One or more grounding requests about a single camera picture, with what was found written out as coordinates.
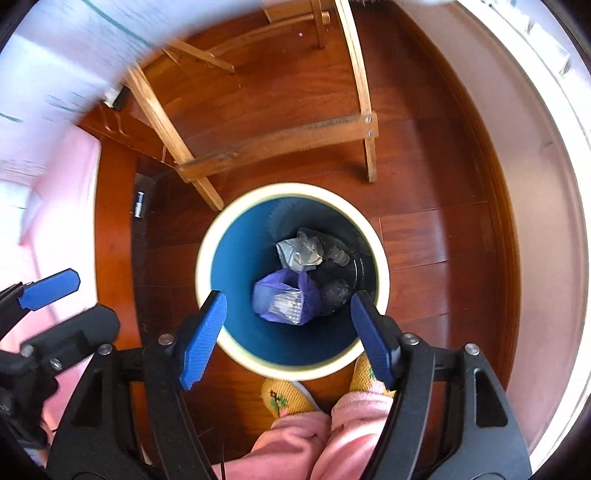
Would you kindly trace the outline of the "black patterned wrapper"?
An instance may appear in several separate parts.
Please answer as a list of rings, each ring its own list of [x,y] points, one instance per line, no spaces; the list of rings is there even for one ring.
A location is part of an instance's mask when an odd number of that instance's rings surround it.
[[[352,290],[344,279],[335,279],[320,288],[321,306],[318,314],[328,316],[346,305],[352,296]]]

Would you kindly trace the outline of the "purple plastic bag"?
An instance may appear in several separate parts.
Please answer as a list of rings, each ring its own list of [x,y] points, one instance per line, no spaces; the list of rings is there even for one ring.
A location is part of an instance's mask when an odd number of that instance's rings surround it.
[[[320,290],[307,272],[277,270],[254,284],[252,309],[273,323],[301,326],[317,317]]]

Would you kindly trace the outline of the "grey plastic trash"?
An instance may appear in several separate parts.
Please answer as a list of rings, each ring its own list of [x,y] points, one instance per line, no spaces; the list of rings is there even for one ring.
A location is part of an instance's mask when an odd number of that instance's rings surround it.
[[[300,228],[294,238],[277,242],[276,252],[283,268],[296,273],[315,270],[330,261],[346,267],[352,260],[342,240],[310,228]]]

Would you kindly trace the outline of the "cream rimmed blue trash bin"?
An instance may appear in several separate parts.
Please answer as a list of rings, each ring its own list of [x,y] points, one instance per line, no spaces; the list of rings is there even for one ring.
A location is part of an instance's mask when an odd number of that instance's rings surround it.
[[[279,183],[238,197],[201,240],[195,295],[225,297],[217,344],[263,377],[315,380],[363,352],[352,319],[365,291],[387,310],[390,271],[370,221],[339,195]]]

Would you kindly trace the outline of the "right yellow slipper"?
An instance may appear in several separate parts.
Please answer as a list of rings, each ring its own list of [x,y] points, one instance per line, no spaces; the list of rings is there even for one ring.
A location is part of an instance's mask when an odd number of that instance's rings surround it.
[[[390,398],[396,395],[396,392],[388,390],[386,385],[377,379],[366,353],[356,359],[349,391],[384,395]]]

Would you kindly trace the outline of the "yellow slipper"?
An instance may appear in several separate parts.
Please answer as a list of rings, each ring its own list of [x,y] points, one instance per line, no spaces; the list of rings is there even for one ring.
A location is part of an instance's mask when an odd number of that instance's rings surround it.
[[[260,397],[266,409],[276,419],[321,410],[314,397],[300,382],[266,379]]]
[[[386,385],[377,379],[366,353],[356,359],[349,391],[384,395],[390,398],[396,395],[396,392],[388,390]]]

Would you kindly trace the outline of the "right pink trouser leg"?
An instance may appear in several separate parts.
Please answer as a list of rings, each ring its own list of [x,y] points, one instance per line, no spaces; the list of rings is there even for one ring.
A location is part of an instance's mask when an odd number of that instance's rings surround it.
[[[311,479],[360,479],[383,433],[391,396],[353,391],[332,408],[329,440],[311,470]]]

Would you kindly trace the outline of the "pink trouser leg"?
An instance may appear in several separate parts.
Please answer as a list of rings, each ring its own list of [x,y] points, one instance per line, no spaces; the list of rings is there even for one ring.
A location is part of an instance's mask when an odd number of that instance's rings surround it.
[[[332,408],[329,440],[311,470],[311,479],[360,479],[383,433],[391,396],[353,391]]]
[[[218,479],[308,479],[331,432],[321,411],[287,415],[259,436],[249,454],[215,464]]]

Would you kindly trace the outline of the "pink bed sheet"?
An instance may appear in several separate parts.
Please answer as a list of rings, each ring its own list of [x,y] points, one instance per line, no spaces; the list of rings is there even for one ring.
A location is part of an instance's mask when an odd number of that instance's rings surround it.
[[[29,283],[71,268],[78,290],[29,313],[1,341],[20,344],[97,303],[95,197],[99,140],[78,127],[64,135],[45,173],[33,185],[1,182],[1,287]]]

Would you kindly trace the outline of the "left yellow slipper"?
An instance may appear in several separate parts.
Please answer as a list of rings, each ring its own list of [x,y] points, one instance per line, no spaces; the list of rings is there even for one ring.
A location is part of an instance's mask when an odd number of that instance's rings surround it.
[[[321,410],[314,397],[300,382],[266,379],[260,397],[266,409],[276,419]]]

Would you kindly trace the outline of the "left pink trouser leg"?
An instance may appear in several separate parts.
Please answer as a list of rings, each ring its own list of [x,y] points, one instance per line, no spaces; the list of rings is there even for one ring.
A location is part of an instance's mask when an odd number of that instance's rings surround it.
[[[331,432],[321,411],[287,415],[259,436],[249,454],[215,464],[218,479],[308,479]]]

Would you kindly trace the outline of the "tree print tablecloth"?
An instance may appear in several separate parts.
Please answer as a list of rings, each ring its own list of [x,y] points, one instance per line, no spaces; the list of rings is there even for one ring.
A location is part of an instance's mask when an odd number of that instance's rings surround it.
[[[30,185],[68,127],[168,40],[259,1],[18,1],[1,16],[1,178]]]

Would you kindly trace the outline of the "wooden folding table frame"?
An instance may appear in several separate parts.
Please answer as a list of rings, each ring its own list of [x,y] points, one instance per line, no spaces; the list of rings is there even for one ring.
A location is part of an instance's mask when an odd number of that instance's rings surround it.
[[[290,1],[172,39],[125,84],[164,162],[211,209],[221,176],[277,156],[360,141],[376,181],[378,116],[347,1]]]

